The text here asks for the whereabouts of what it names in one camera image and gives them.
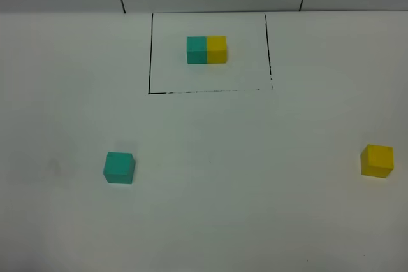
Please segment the teal template block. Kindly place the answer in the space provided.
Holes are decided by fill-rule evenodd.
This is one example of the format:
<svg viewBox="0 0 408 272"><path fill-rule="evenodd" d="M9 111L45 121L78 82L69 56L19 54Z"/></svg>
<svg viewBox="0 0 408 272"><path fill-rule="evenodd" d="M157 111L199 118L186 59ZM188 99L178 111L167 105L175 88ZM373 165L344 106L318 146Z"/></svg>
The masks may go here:
<svg viewBox="0 0 408 272"><path fill-rule="evenodd" d="M206 64L207 37L188 36L186 39L186 53L188 64Z"/></svg>

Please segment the yellow template block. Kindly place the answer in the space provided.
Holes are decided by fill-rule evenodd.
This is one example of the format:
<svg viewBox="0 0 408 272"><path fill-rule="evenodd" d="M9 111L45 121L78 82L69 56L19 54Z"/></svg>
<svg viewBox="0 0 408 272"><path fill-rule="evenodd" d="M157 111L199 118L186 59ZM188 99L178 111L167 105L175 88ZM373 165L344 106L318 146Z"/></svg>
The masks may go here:
<svg viewBox="0 0 408 272"><path fill-rule="evenodd" d="M225 36L207 36L207 63L225 64L227 61L227 43Z"/></svg>

